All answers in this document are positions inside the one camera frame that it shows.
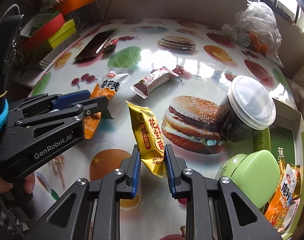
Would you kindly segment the orange white snack packet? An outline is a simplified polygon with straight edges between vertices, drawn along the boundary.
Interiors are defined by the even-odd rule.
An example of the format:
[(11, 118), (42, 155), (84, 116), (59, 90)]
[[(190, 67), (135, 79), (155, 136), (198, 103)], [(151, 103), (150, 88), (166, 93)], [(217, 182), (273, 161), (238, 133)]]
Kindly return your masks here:
[[(105, 96), (108, 100), (111, 100), (116, 95), (120, 87), (125, 84), (130, 77), (132, 77), (133, 72), (133, 69), (128, 68), (108, 67), (108, 70), (104, 72), (96, 84), (90, 99)], [(102, 118), (107, 119), (107, 116), (104, 117), (104, 114), (101, 112), (85, 117), (85, 139), (91, 139), (94, 136)]]

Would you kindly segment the yellow peanut candy packet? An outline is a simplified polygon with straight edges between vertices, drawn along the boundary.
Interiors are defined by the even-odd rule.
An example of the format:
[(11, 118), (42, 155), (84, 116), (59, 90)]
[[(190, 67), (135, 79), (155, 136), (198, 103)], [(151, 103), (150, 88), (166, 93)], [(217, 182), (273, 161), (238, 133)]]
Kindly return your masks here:
[(146, 168), (159, 178), (166, 177), (164, 162), (165, 143), (157, 119), (148, 107), (126, 103), (140, 159)]

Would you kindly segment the long gold snack bar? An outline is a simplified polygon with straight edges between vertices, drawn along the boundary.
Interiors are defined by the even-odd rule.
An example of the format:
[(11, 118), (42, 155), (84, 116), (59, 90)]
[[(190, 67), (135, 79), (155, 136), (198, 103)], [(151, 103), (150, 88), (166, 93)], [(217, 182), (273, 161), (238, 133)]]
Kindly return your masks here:
[(286, 166), (287, 166), (284, 157), (279, 158), (278, 165), (279, 165), (279, 171), (280, 171), (280, 180), (282, 180), (283, 176), (284, 176), (284, 172), (286, 170)]

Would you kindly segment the blue wrist band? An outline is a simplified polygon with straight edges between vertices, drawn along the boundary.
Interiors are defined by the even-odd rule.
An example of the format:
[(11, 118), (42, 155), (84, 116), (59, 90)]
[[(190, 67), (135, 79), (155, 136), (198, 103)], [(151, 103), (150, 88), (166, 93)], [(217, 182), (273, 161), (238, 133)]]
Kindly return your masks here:
[(8, 112), (9, 112), (9, 104), (8, 101), (5, 99), (5, 106), (2, 113), (0, 114), (0, 130), (7, 120)]

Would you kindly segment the black white striped box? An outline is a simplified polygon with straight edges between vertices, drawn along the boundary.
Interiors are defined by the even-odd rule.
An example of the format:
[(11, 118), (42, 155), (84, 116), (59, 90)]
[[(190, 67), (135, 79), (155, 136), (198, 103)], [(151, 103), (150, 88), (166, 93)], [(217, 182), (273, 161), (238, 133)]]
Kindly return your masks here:
[(74, 33), (67, 31), (65, 34), (61, 35), (54, 41), (54, 48), (43, 59), (41, 59), (39, 63), (40, 67), (42, 69), (47, 68), (53, 62), (53, 60), (73, 42), (75, 42), (78, 37), (78, 31), (75, 31)]

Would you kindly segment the black smartphone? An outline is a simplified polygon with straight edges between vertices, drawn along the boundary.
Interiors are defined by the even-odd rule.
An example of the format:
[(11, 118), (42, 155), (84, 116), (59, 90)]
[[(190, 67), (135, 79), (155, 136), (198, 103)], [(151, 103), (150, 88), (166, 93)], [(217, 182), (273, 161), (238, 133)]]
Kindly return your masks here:
[(115, 29), (97, 33), (77, 54), (77, 56), (75, 57), (75, 61), (87, 61), (99, 56), (100, 52), (107, 44), (109, 44), (110, 40), (112, 40), (115, 34)]

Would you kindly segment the green plastic container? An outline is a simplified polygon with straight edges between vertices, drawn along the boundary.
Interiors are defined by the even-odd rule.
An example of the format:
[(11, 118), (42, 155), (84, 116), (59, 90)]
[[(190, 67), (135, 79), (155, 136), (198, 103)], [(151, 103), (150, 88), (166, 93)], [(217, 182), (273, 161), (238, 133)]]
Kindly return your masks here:
[(225, 161), (216, 178), (224, 176), (230, 178), (261, 209), (274, 194), (280, 171), (273, 154), (260, 150), (251, 154), (239, 153)]

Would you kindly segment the yellow-green box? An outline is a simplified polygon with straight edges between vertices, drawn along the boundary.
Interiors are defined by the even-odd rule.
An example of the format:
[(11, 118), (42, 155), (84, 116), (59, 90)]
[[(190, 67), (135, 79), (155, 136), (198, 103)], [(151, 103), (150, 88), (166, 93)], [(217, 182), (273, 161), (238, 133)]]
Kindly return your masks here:
[(65, 39), (76, 33), (74, 20), (67, 21), (56, 33), (51, 35), (45, 43), (46, 50), (52, 50), (61, 44)]

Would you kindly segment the red woven basket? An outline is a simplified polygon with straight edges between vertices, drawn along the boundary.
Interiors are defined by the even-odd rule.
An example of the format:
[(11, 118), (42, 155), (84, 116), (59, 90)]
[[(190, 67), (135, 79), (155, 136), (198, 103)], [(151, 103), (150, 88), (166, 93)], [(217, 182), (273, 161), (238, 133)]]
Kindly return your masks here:
[(25, 52), (30, 52), (38, 48), (44, 41), (54, 35), (65, 23), (62, 13), (56, 15), (52, 20), (42, 25), (32, 37), (28, 38), (22, 45), (21, 48)]

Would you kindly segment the pink white snack packet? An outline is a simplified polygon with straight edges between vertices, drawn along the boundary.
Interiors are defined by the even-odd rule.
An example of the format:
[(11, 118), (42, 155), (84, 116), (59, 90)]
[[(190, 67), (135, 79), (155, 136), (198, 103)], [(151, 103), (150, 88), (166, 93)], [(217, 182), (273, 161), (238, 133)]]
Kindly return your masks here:
[(174, 73), (172, 70), (167, 67), (162, 67), (154, 70), (148, 76), (139, 80), (137, 83), (132, 85), (130, 89), (141, 98), (146, 99), (154, 89), (160, 87), (171, 78), (178, 77), (179, 75)]

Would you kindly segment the orange box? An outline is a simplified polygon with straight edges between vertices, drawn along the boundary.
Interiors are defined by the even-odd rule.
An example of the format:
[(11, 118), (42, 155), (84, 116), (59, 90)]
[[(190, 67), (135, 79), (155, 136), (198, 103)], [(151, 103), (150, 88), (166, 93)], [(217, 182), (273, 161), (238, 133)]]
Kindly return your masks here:
[(53, 9), (59, 11), (63, 15), (67, 15), (70, 12), (93, 2), (94, 0), (60, 0), (59, 3), (53, 6)]

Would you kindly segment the fruit print tablecloth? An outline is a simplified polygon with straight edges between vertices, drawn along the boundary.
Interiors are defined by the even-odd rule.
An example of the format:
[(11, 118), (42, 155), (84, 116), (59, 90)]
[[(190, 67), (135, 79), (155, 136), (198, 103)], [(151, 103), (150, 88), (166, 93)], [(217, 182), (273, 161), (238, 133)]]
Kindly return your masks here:
[[(230, 157), (266, 148), (300, 165), (304, 194), (304, 127), (279, 65), (222, 32), (182, 20), (115, 20), (69, 38), (49, 62), (32, 95), (113, 94), (112, 117), (87, 118), (87, 139), (37, 171), (50, 192), (63, 194), (77, 178), (95, 180), (119, 167), (136, 143), (128, 108), (133, 103), (156, 117), (157, 146), (171, 144), (202, 175), (215, 178)], [(276, 100), (277, 117), (254, 138), (231, 142), (219, 137), (215, 111), (240, 75), (265, 87)]]

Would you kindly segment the orange snack packet in box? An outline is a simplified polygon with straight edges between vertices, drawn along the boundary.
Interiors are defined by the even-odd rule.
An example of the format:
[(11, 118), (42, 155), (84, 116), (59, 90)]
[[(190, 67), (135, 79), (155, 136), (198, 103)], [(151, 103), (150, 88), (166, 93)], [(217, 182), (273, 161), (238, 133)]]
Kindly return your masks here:
[(300, 168), (300, 165), (286, 165), (283, 177), (264, 213), (265, 218), (279, 233), (283, 232), (293, 221), (300, 204)]

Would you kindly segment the green and white cardboard box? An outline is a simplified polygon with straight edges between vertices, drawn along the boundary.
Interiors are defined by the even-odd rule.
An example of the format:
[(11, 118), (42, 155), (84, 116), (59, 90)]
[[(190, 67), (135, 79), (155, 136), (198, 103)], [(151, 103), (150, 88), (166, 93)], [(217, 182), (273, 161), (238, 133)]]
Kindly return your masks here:
[(273, 101), (276, 106), (275, 122), (253, 138), (253, 150), (267, 149), (275, 158), (282, 152), (286, 163), (300, 165), (300, 204), (293, 220), (281, 234), (283, 239), (291, 239), (304, 206), (304, 121), (296, 109), (277, 99)]

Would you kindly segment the clear plastic bag of items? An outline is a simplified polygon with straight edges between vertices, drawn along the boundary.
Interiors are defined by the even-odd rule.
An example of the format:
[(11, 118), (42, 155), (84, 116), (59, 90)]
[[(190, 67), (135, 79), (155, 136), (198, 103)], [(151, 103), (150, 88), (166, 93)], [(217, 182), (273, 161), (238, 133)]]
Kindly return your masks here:
[(284, 67), (278, 55), (282, 36), (273, 10), (261, 0), (247, 0), (247, 8), (237, 12), (234, 22), (221, 31), (244, 48), (252, 48)]

